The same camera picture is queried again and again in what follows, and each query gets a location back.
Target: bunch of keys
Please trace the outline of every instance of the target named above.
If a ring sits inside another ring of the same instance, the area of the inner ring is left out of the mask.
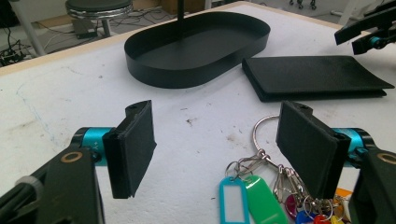
[[[220,223],[250,223],[249,213],[256,223],[288,223],[280,206],[283,203],[295,223],[343,224],[342,219],[346,215],[343,197],[335,196],[334,200],[313,199],[297,172],[274,163],[265,150],[259,147],[256,139],[258,126],[277,118],[263,118],[254,126],[252,139],[258,150],[256,155],[233,161],[227,166],[226,177],[219,184]],[[262,178],[253,174],[263,164],[278,170],[272,191]],[[233,175],[229,175],[230,170],[233,170]]]

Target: white table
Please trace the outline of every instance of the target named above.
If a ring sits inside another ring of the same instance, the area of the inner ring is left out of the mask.
[[[250,3],[215,10],[239,12],[271,26],[267,48],[256,57],[352,55],[350,42],[335,45],[335,24]],[[218,223],[218,187],[231,161],[255,153],[250,135],[262,117],[279,113],[280,103],[259,101],[241,65],[205,85],[164,90],[128,72],[117,35],[75,49],[0,69],[0,194],[23,175],[66,148],[80,127],[115,127],[124,108],[152,100],[158,146],[136,197],[114,200],[105,167],[98,167],[107,223]],[[396,48],[370,50],[356,59],[396,84]],[[300,102],[330,127],[359,127],[377,145],[395,151],[396,90],[375,99]],[[273,161],[289,165],[276,147],[276,122],[259,130],[259,143]],[[272,168],[256,175],[270,188]],[[345,169],[340,187],[353,189],[358,171]]]

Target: table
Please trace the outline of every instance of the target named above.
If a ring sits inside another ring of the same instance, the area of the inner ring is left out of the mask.
[[[268,44],[256,57],[352,55],[350,42],[335,45],[340,26],[250,3],[211,10],[239,12],[271,26]],[[124,41],[134,32],[0,69],[0,194],[23,175],[66,148],[80,127],[114,127],[124,108],[153,103],[158,146],[135,198],[114,200],[106,167],[97,174],[107,223],[218,223],[218,187],[231,161],[250,157],[250,135],[262,117],[279,113],[280,103],[259,101],[241,65],[205,85],[164,90],[128,72]],[[355,58],[395,85],[394,45]],[[375,99],[300,102],[330,127],[359,127],[385,150],[396,151],[396,90]],[[290,165],[276,147],[276,122],[261,127],[259,144],[273,161]],[[256,172],[270,188],[276,172]],[[345,168],[339,186],[353,189],[358,170]]]

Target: black wallet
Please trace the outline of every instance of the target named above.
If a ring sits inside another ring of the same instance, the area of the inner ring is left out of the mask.
[[[394,88],[351,56],[249,58],[242,67],[263,102],[380,97]]]

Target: stool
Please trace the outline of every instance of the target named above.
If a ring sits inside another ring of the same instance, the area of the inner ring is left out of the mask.
[[[108,20],[128,14],[132,10],[132,0],[67,0],[67,14],[71,17],[101,21],[105,37],[110,36]]]

